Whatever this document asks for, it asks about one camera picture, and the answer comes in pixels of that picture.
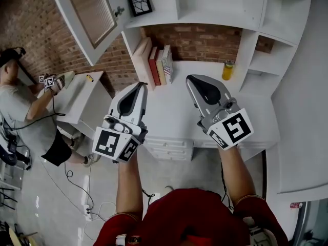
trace cabinet door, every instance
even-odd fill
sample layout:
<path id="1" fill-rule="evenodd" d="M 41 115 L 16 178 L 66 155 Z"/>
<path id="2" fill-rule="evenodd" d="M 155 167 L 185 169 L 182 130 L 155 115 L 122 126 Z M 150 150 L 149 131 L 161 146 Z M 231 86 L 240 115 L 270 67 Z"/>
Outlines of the cabinet door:
<path id="1" fill-rule="evenodd" d="M 130 20 L 127 0 L 55 0 L 90 65 L 95 65 Z M 124 11 L 115 16 L 117 7 Z"/>

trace red brick wall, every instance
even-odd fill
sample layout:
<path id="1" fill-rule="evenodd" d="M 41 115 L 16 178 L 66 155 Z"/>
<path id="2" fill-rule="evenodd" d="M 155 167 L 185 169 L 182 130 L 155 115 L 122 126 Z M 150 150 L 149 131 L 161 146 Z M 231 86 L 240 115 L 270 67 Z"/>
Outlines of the red brick wall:
<path id="1" fill-rule="evenodd" d="M 90 66 L 76 44 L 54 0 L 0 0 L 0 50 L 21 46 L 21 62 L 36 80 L 39 74 L 104 71 L 108 91 L 119 91 L 138 81 L 120 35 L 95 66 Z"/>
<path id="2" fill-rule="evenodd" d="M 167 24 L 142 28 L 154 46 L 172 46 L 174 60 L 225 62 L 236 60 L 241 28 L 207 24 Z M 261 37 L 256 50 L 270 52 L 269 38 Z"/>

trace person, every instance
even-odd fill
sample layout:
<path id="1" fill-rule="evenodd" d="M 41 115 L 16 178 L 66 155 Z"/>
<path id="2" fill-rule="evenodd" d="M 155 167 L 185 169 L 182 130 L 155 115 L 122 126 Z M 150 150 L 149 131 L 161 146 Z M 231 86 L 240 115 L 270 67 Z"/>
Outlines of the person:
<path id="1" fill-rule="evenodd" d="M 219 148 L 219 154 L 233 213 L 214 192 L 177 189 L 151 203 L 141 220 L 142 187 L 135 152 L 129 163 L 119 163 L 117 214 L 106 221 L 94 246 L 288 245 L 267 203 L 256 195 L 238 149 Z"/>
<path id="2" fill-rule="evenodd" d="M 65 161 L 90 166 L 95 162 L 93 155 L 83 157 L 72 150 L 69 146 L 74 148 L 74 140 L 62 136 L 53 116 L 49 116 L 47 105 L 60 91 L 59 87 L 54 85 L 37 98 L 35 95 L 44 89 L 44 84 L 23 84 L 18 79 L 18 59 L 19 54 L 14 49 L 7 49 L 0 55 L 2 127 L 8 134 L 17 135 L 30 151 L 56 166 Z"/>

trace picture frame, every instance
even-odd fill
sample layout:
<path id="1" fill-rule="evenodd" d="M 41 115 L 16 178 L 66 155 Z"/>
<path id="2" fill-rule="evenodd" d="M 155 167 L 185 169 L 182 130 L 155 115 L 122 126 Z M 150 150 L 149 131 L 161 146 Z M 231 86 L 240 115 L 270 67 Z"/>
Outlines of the picture frame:
<path id="1" fill-rule="evenodd" d="M 153 12 L 149 0 L 128 0 L 133 16 L 139 16 Z"/>

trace glass jar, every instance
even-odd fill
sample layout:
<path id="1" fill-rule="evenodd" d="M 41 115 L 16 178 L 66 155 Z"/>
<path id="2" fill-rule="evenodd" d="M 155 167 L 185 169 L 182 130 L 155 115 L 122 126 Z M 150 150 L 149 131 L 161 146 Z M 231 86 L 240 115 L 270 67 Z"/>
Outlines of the glass jar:
<path id="1" fill-rule="evenodd" d="M 229 80 L 232 76 L 233 73 L 233 68 L 234 68 L 235 63 L 233 61 L 226 61 L 224 63 L 224 68 L 222 72 L 222 79 L 224 80 Z"/>

